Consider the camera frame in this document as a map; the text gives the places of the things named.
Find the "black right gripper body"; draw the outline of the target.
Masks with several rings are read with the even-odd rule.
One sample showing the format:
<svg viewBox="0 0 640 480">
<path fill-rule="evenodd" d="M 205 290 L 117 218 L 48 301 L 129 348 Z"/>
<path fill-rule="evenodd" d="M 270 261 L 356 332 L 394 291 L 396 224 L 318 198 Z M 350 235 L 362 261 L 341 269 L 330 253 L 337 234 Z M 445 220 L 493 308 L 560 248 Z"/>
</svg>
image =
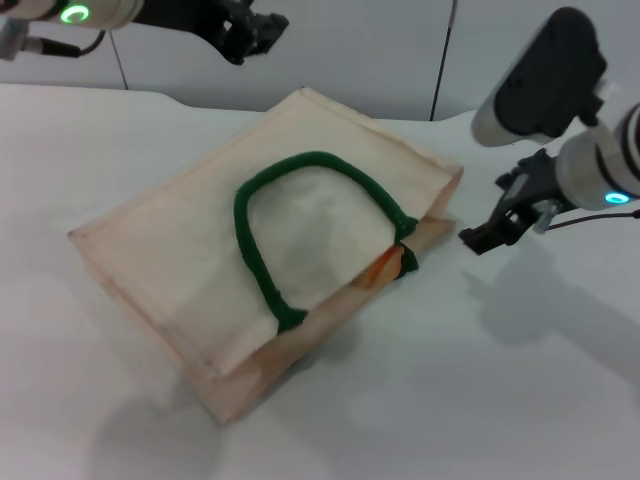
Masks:
<svg viewBox="0 0 640 480">
<path fill-rule="evenodd" d="M 496 205 L 498 210 L 519 210 L 550 200 L 565 203 L 556 178 L 556 158 L 545 149 L 519 160 L 511 171 L 496 180 L 496 185 L 503 190 Z"/>
</svg>

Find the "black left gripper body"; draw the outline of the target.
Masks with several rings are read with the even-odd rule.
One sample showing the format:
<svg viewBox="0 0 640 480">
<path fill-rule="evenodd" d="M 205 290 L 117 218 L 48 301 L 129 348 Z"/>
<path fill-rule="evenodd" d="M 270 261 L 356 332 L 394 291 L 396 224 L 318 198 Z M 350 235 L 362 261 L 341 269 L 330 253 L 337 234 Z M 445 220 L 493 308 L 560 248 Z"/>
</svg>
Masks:
<svg viewBox="0 0 640 480">
<path fill-rule="evenodd" d="M 218 0 L 144 0 L 133 22 L 191 33 L 220 50 L 231 5 Z"/>
</svg>

